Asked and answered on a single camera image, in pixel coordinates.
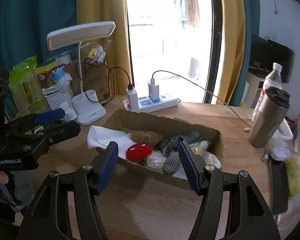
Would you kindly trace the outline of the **white plastic basket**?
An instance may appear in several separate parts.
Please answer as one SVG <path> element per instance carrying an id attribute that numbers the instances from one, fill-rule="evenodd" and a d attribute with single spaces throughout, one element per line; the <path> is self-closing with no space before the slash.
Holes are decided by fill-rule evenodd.
<path id="1" fill-rule="evenodd" d="M 70 107 L 73 107 L 72 99 L 74 97 L 74 94 L 70 85 L 64 91 L 45 95 L 44 97 L 52 111 L 55 109 L 59 109 L 60 104 L 64 102 L 67 102 Z"/>

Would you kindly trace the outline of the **brown cardboard box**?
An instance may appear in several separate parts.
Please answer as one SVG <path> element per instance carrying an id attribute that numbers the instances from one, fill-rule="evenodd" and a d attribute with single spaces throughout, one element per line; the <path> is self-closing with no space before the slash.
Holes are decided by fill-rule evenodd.
<path id="1" fill-rule="evenodd" d="M 149 113 L 133 113 L 120 108 L 107 118 L 102 127 L 125 132 L 126 134 L 139 131 L 157 133 L 162 136 L 162 139 L 151 140 L 156 150 L 160 149 L 163 144 L 167 144 L 172 137 L 198 131 L 203 140 L 210 142 L 207 151 L 214 154 L 219 161 L 224 159 L 224 145 L 220 131 L 202 124 L 193 124 L 182 119 L 172 119 Z M 147 168 L 142 163 L 127 160 L 124 152 L 118 157 L 117 163 L 142 176 L 180 188 L 190 188 L 184 172 L 172 176 L 165 175 L 162 172 Z"/>

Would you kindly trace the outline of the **white desk lamp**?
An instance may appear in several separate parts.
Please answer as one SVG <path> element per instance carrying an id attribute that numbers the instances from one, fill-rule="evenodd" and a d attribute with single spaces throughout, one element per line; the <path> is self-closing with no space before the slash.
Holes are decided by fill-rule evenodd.
<path id="1" fill-rule="evenodd" d="M 47 48 L 50 51 L 77 44 L 77 63 L 81 93 L 74 96 L 72 103 L 81 125 L 89 125 L 106 115 L 105 108 L 98 101 L 96 91 L 85 88 L 86 74 L 82 72 L 81 45 L 82 42 L 109 37 L 116 28 L 113 21 L 102 21 L 74 25 L 52 31 L 47 34 Z"/>

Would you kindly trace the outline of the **bubble wrap bundle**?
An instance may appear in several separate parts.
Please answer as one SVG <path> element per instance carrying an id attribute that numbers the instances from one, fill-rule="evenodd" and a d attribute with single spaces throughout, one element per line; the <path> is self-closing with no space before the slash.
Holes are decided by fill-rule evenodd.
<path id="1" fill-rule="evenodd" d="M 150 155 L 145 158 L 144 166 L 162 173 L 162 167 L 167 159 L 167 155 L 163 154 L 161 151 L 152 151 Z"/>

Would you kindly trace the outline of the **grey sock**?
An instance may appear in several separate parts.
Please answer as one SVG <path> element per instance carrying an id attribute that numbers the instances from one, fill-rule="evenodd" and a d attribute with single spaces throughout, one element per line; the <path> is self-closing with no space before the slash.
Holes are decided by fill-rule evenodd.
<path id="1" fill-rule="evenodd" d="M 163 141 L 160 148 L 163 154 L 167 155 L 167 159 L 162 166 L 164 174 L 173 175 L 181 166 L 178 149 L 179 144 L 183 141 L 187 142 L 190 147 L 204 151 L 210 146 L 210 142 L 203 140 L 202 135 L 198 131 L 190 131 L 184 135 L 176 135 Z"/>

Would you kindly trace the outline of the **green snack bag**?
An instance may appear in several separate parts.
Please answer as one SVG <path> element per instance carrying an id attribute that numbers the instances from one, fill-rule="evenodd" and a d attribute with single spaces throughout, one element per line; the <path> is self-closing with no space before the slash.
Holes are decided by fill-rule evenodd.
<path id="1" fill-rule="evenodd" d="M 8 86 L 21 115 L 40 114 L 50 110 L 42 94 L 36 66 L 37 57 L 34 55 L 16 64 L 10 71 Z"/>

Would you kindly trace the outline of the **brown plush toy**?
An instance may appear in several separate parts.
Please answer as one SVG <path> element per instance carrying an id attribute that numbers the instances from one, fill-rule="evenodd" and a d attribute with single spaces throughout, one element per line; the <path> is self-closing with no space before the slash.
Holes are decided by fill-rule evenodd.
<path id="1" fill-rule="evenodd" d="M 134 142 L 147 144 L 152 149 L 154 149 L 157 144 L 163 141 L 163 136 L 153 131 L 134 131 L 131 133 L 130 138 Z"/>

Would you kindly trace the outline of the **white pill bottle left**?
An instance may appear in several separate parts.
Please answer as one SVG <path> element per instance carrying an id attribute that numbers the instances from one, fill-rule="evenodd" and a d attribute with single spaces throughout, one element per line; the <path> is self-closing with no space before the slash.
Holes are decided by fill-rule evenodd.
<path id="1" fill-rule="evenodd" d="M 67 111 L 70 109 L 68 102 L 61 103 L 59 107 L 65 112 L 65 116 L 68 116 Z"/>

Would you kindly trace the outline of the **white pill bottle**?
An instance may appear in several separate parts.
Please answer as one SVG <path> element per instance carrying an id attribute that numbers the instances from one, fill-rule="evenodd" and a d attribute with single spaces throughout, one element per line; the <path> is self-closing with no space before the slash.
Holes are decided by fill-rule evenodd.
<path id="1" fill-rule="evenodd" d="M 65 112 L 65 116 L 68 116 L 67 111 L 70 109 L 68 102 L 61 103 L 59 107 Z"/>
<path id="2" fill-rule="evenodd" d="M 68 108 L 65 113 L 69 121 L 77 121 L 77 114 L 73 108 Z"/>

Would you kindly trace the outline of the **steel thermos tumbler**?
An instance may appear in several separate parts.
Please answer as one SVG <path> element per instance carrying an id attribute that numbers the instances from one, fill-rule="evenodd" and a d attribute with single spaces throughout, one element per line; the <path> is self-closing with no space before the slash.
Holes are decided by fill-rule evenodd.
<path id="1" fill-rule="evenodd" d="M 274 86 L 268 87 L 249 133 L 255 148 L 262 148 L 274 135 L 285 118 L 290 104 L 290 94 Z"/>

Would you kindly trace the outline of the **clear plastic water bottle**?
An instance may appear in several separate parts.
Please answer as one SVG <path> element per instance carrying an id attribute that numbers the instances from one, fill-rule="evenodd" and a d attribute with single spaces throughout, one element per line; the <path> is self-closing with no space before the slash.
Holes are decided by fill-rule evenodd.
<path id="1" fill-rule="evenodd" d="M 273 86 L 276 88 L 281 89 L 282 88 L 282 79 L 281 79 L 281 71 L 282 71 L 282 66 L 276 62 L 273 63 L 273 70 L 266 76 L 262 90 L 260 92 L 260 96 L 258 98 L 257 104 L 254 108 L 253 115 L 252 115 L 252 122 L 255 121 L 256 115 L 259 111 L 260 104 L 262 102 L 262 99 L 264 97 L 264 93 L 267 88 Z"/>

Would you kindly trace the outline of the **red spiderman plush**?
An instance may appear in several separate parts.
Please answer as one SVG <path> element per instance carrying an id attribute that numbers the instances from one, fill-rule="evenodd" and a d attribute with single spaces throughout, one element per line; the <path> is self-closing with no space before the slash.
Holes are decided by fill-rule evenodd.
<path id="1" fill-rule="evenodd" d="M 126 159 L 129 161 L 140 162 L 152 153 L 152 148 L 149 144 L 137 143 L 126 151 Z"/>

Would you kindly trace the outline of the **black monitor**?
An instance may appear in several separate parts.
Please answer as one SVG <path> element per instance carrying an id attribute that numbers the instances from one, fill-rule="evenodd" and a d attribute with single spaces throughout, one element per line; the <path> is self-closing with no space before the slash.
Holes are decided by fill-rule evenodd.
<path id="1" fill-rule="evenodd" d="M 289 83 L 293 70 L 295 53 L 287 46 L 272 40 L 265 40 L 255 34 L 251 37 L 249 72 L 264 79 L 273 69 L 273 63 L 282 66 L 281 79 Z"/>

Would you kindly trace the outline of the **white pill bottle right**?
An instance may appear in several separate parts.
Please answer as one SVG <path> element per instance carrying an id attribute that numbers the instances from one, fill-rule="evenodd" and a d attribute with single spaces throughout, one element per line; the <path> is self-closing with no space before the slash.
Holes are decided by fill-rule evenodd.
<path id="1" fill-rule="evenodd" d="M 73 108 L 68 108 L 65 113 L 69 121 L 77 121 L 77 114 Z"/>

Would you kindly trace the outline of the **yellow lidded can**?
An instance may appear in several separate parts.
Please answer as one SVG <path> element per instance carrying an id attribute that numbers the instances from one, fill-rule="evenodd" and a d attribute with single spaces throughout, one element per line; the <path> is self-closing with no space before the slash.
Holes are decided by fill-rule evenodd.
<path id="1" fill-rule="evenodd" d="M 50 75 L 53 72 L 53 68 L 55 68 L 56 66 L 56 60 L 49 60 L 35 67 L 42 88 L 50 88 L 55 84 Z"/>

